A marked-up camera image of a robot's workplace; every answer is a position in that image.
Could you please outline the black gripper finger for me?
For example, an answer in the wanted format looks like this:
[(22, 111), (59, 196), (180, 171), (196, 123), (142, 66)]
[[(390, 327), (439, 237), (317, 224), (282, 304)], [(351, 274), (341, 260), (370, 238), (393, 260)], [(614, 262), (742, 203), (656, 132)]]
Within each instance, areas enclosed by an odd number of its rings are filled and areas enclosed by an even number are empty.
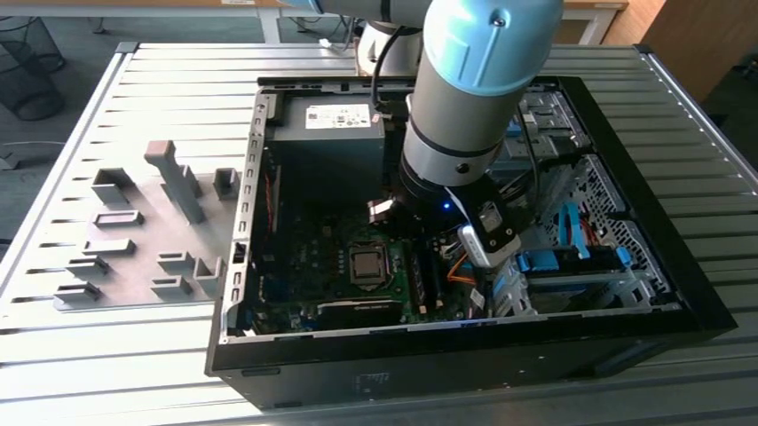
[(407, 225), (406, 206), (395, 199), (367, 202), (369, 225), (375, 228), (403, 228)]

